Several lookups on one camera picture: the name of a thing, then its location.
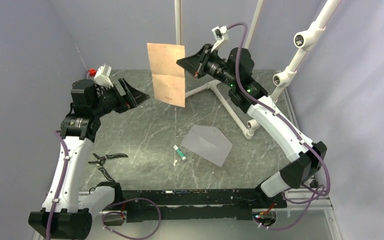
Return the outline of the tan paper letter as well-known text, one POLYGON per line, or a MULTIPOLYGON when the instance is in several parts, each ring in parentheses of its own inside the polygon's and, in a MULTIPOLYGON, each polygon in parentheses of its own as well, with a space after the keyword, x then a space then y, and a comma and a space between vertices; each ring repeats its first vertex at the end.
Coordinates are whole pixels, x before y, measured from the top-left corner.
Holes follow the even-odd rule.
POLYGON ((147 43, 154 98, 177 107, 185 107, 185 70, 177 60, 185 57, 185 47, 178 44, 147 43))

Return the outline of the green white glue stick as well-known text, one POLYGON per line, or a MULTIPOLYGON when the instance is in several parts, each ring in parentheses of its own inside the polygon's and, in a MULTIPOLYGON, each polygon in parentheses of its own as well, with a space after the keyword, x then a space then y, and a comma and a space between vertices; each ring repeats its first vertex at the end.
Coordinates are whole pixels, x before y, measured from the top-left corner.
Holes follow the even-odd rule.
POLYGON ((173 146, 173 149, 182 161, 187 160, 187 157, 185 156, 185 154, 181 151, 181 149, 176 144, 173 146))

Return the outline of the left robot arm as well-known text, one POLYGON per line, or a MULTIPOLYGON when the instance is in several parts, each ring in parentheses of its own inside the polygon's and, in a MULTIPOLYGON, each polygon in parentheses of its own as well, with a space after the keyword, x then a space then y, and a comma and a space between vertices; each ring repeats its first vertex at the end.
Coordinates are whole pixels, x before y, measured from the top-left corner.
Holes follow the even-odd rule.
POLYGON ((84 240, 93 219, 106 207, 119 209, 124 203, 121 185, 104 181, 84 199, 79 198, 81 173, 87 164, 100 119, 122 114, 147 101, 150 96, 119 78, 109 83, 81 79, 72 84, 69 113, 56 136, 59 158, 51 187, 39 211, 29 214, 28 224, 47 240, 84 240))

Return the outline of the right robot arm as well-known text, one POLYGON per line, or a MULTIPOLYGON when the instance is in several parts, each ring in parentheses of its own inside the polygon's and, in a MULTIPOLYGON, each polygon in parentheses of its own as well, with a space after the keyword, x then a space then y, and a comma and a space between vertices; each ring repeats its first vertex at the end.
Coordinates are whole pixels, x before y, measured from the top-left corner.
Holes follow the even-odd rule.
POLYGON ((261 125, 285 153, 289 163, 257 187, 256 203, 267 208, 276 195, 298 189, 322 168, 320 161, 327 147, 322 141, 315 143, 301 133, 254 80, 255 63, 247 49, 233 48, 228 58, 223 59, 212 47, 204 44, 196 54, 180 58, 176 64, 196 79, 209 75, 227 85, 232 103, 261 125))

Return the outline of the white pvc pipe frame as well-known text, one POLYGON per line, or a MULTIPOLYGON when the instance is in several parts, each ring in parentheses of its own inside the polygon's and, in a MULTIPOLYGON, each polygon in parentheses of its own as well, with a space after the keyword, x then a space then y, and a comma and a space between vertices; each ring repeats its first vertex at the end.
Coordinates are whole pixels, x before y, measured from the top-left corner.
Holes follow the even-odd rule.
POLYGON ((244 46, 255 62, 255 77, 271 94, 284 100, 283 89, 272 81, 275 73, 289 67, 297 71, 308 53, 295 47, 298 32, 325 27, 341 0, 178 0, 176 34, 187 54, 213 43, 213 27, 236 22, 248 24, 244 46))

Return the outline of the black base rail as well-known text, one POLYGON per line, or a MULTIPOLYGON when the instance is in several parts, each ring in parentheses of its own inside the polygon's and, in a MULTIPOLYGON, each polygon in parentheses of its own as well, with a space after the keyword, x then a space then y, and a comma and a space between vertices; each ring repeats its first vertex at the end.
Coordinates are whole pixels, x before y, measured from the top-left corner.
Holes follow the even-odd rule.
POLYGON ((236 219, 248 221, 258 212, 285 209, 280 194, 267 197, 255 188, 124 190, 125 203, 105 211, 123 211, 128 223, 150 220, 236 219))

